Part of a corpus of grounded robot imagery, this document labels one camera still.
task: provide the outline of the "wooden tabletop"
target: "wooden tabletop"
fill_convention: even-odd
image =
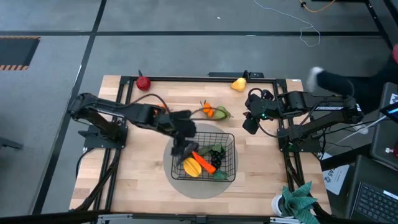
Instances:
[[[100,98],[115,100],[120,76],[104,76]],[[286,80],[288,91],[302,91],[300,80]],[[131,101],[138,97],[156,93],[161,96],[171,110],[195,110],[200,101],[212,105],[223,105],[233,118],[226,121],[197,121],[213,124],[226,133],[235,136],[238,153],[236,180],[221,194],[208,199],[194,199],[176,191],[166,178],[163,166],[165,145],[169,137],[154,131],[137,128],[130,123],[128,139],[121,154],[112,212],[126,213],[173,213],[208,215],[274,215],[271,200],[282,193],[287,185],[286,171],[282,153],[275,138],[261,131],[251,135],[242,128],[246,111],[248,90],[258,87],[272,91],[266,83],[248,83],[244,92],[237,92],[229,83],[202,82],[152,82],[150,91],[142,92],[134,87]],[[159,104],[156,98],[148,97],[140,103]],[[295,118],[298,123],[302,118]],[[278,123],[263,121],[262,126],[275,133]],[[320,163],[312,154],[301,153],[305,181],[313,182],[312,195],[318,199],[324,210],[330,213]],[[87,154],[80,166],[70,208],[79,206],[93,190],[100,176],[104,149],[95,149]],[[108,186],[103,190],[100,208],[104,208]]]

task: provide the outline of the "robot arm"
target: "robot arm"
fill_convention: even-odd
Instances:
[[[259,128],[260,120],[265,119],[287,119],[308,113],[308,117],[313,111],[331,111],[318,119],[300,125],[292,125],[287,129],[279,129],[277,138],[283,139],[285,143],[300,140],[299,146],[292,147],[294,151],[303,151],[303,142],[309,142],[312,134],[317,131],[333,126],[338,123],[356,124],[363,118],[361,109],[356,104],[354,98],[345,99],[340,96],[312,96],[302,91],[291,91],[278,95],[275,100],[267,90],[262,90],[261,96],[251,94],[245,102],[246,120],[243,128],[251,134],[255,134]]]
[[[185,147],[185,138],[193,138],[196,133],[195,123],[190,120],[191,111],[183,110],[167,113],[165,108],[132,103],[124,105],[98,98],[91,93],[78,95],[68,112],[74,120],[85,119],[99,129],[103,139],[118,142],[123,136],[120,125],[109,122],[99,113],[123,118],[133,125],[157,131],[174,138],[175,147]]]

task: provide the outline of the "green leafy vegetable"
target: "green leafy vegetable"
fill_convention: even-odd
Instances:
[[[203,155],[206,154],[207,152],[210,152],[212,147],[213,147],[213,146],[203,146],[202,148],[200,148],[200,149],[198,150],[197,153],[198,153],[198,155],[203,156]]]
[[[308,197],[311,188],[312,182],[304,184],[294,192],[290,192],[284,186],[282,189],[284,204],[279,205],[282,216],[294,216],[306,224],[319,224],[319,221],[310,212],[310,209],[313,209],[312,204],[317,201],[316,198]]]
[[[231,113],[228,112],[224,106],[217,106],[217,110],[215,110],[213,119],[221,120],[221,119],[226,119],[230,118]]]
[[[223,147],[221,146],[221,144],[220,143],[217,143],[217,144],[215,144],[212,148],[211,148],[211,150],[213,150],[213,151],[215,151],[215,152],[220,152],[221,153],[221,149],[222,149]]]
[[[213,174],[213,178],[215,180],[225,180],[227,176],[228,176],[228,174],[226,172],[223,172],[223,171],[220,171],[220,170],[216,171]]]

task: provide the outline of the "red apple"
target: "red apple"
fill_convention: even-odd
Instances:
[[[142,91],[149,90],[149,88],[150,88],[149,78],[143,76],[140,70],[138,70],[138,75],[139,75],[139,78],[136,81],[136,85],[137,85],[138,89],[140,89]]]

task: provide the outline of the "sticker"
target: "sticker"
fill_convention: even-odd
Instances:
[[[398,95],[391,94],[390,104],[397,103],[397,102],[398,102]]]
[[[361,107],[359,106],[359,104],[356,104],[356,110],[362,111],[362,110],[361,110]]]
[[[326,110],[326,111],[333,111],[333,110],[341,110],[344,107],[342,106],[318,106],[315,110]]]
[[[325,153],[322,160],[330,157],[330,154]],[[341,187],[344,183],[344,179],[346,178],[348,168],[349,165],[344,165],[331,170],[323,171],[323,180],[325,181],[326,189],[328,189],[331,193],[335,195],[339,195]]]

